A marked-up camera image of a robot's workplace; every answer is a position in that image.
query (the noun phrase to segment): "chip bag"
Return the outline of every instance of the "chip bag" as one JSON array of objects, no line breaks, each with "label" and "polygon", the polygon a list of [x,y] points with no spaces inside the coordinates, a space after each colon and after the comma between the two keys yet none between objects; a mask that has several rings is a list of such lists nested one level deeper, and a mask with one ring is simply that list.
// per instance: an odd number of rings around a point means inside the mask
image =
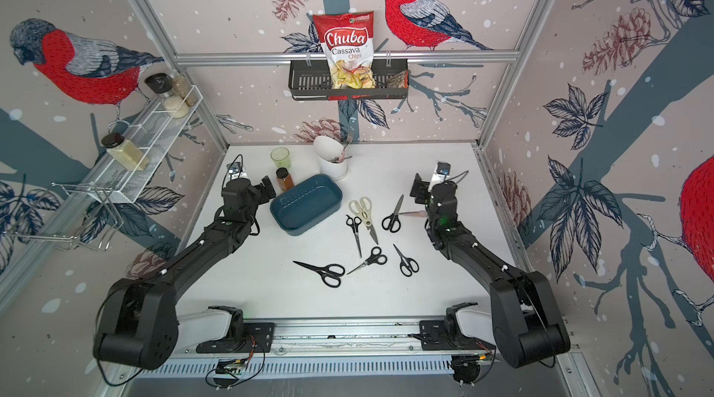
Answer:
[{"label": "chip bag", "polygon": [[374,12],[313,16],[333,89],[374,89]]}]

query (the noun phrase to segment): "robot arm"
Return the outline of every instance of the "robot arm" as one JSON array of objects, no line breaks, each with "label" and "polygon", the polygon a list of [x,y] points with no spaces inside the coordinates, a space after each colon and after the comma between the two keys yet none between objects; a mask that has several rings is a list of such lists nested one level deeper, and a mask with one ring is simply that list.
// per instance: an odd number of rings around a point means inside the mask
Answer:
[{"label": "robot arm", "polygon": [[411,196],[426,205],[426,232],[434,248],[464,267],[491,295],[493,339],[506,363],[518,368],[570,350],[548,280],[537,271],[509,265],[478,242],[458,220],[457,186],[443,174],[449,164],[439,163],[434,178],[439,167],[441,178],[431,185],[416,174]]},{"label": "robot arm", "polygon": [[[179,335],[176,318],[176,302],[183,293],[219,260],[236,251],[248,236],[258,235],[255,212],[258,205],[275,197],[275,190],[268,177],[258,186],[252,186],[247,178],[238,178],[228,182],[222,196],[225,204],[216,212],[213,223],[163,269],[136,280],[120,279],[112,285],[94,336],[97,360],[156,369],[171,355],[179,339],[190,346],[221,338],[222,328],[231,328],[226,323],[229,312],[221,311],[221,315],[209,311],[183,318]],[[221,210],[224,217],[219,217]],[[251,233],[254,223],[257,233]],[[191,330],[196,324],[208,324],[205,327],[210,329]],[[195,334],[207,338],[197,340]]]}]

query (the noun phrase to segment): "scissor blade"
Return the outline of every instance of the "scissor blade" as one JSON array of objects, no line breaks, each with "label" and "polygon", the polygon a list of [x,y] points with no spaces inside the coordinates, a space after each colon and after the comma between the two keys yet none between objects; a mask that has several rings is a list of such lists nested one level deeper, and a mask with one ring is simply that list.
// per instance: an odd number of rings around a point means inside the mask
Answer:
[{"label": "scissor blade", "polygon": [[354,273],[355,271],[359,270],[360,268],[364,267],[365,265],[367,265],[367,262],[366,262],[366,261],[365,261],[365,262],[362,262],[361,264],[359,264],[359,265],[357,266],[357,268],[355,268],[354,270],[352,270],[350,273],[347,273],[345,276],[349,276],[351,273]]},{"label": "scissor blade", "polygon": [[399,197],[399,201],[397,202],[396,208],[394,208],[394,212],[392,214],[399,214],[399,208],[401,208],[401,203],[404,200],[404,194],[402,194],[401,197]]},{"label": "scissor blade", "polygon": [[405,217],[428,217],[429,214],[426,211],[406,211],[405,213],[399,213],[399,215],[404,215]]},{"label": "scissor blade", "polygon": [[377,241],[377,232],[374,231],[374,225],[369,226],[369,233],[371,234],[372,239],[374,239],[374,243],[379,245],[379,241]]},{"label": "scissor blade", "polygon": [[357,241],[357,251],[359,252],[359,258],[362,259],[362,247],[359,244],[359,234],[355,233],[355,241]]}]

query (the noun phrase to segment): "bird wallpaper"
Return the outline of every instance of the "bird wallpaper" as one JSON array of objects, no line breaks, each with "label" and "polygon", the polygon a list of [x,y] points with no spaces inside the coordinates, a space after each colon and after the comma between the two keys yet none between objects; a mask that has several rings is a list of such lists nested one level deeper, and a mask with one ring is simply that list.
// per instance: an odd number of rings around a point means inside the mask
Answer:
[{"label": "bird wallpaper", "polygon": [[714,0],[556,0],[487,154],[606,396],[714,378]]}]

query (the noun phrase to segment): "wall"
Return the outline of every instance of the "wall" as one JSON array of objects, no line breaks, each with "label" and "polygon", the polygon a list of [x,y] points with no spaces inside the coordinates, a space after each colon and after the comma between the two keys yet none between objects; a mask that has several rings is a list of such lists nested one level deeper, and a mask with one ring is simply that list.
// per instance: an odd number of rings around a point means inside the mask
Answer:
[{"label": "wall", "polygon": [[[438,0],[473,38],[489,48],[515,47],[535,0]],[[180,53],[304,52],[320,49],[309,32],[313,14],[374,10],[375,46],[403,50],[410,33],[385,21],[385,0],[150,0]],[[425,8],[435,8],[429,3]],[[473,49],[442,43],[438,50]],[[293,129],[317,128],[320,119],[357,128],[368,141],[473,140],[503,78],[505,64],[412,65],[409,101],[294,103],[288,68],[195,68],[229,142],[295,141]],[[267,105],[276,112],[268,112]],[[231,124],[230,119],[245,124]]]},{"label": "wall", "polygon": [[[0,9],[0,35],[5,36],[0,44],[0,233],[18,219],[21,228],[36,232],[55,214],[63,196],[53,189],[36,214],[26,213],[29,206],[51,182],[77,183],[85,177],[100,155],[99,139],[117,114],[131,121],[144,107],[145,98],[132,90],[143,87],[142,79],[163,71],[165,64],[154,57],[156,48],[126,0],[0,0]],[[63,30],[59,33],[104,39],[128,51],[119,50],[122,59],[116,65],[111,43],[102,44],[101,53],[92,45],[84,52],[72,48],[68,53],[67,46],[52,46],[57,34],[47,38],[44,32],[34,33],[42,28],[39,22],[34,28],[17,28],[11,38],[13,29],[30,18],[52,23]],[[67,64],[73,56],[80,62],[72,69],[74,74],[68,73]],[[28,58],[37,65],[20,63]],[[146,70],[134,67],[142,58],[154,63]],[[98,77],[99,71],[94,71],[102,61],[110,76]],[[81,89],[88,83],[89,90]],[[206,172],[210,174],[218,160],[219,150],[200,120],[194,117],[191,122],[137,205],[121,208],[126,225],[114,237],[112,248],[105,253],[52,253],[3,313],[2,395],[94,392],[101,379],[91,355],[91,338],[94,315],[107,289],[123,276],[138,277],[162,265],[174,254],[201,200]],[[97,218],[86,240],[106,224],[106,219]],[[0,235],[0,281],[23,253],[22,243]],[[49,366],[37,368],[38,364]]]},{"label": "wall", "polygon": [[713,392],[712,10],[557,0],[488,144],[604,396]]}]

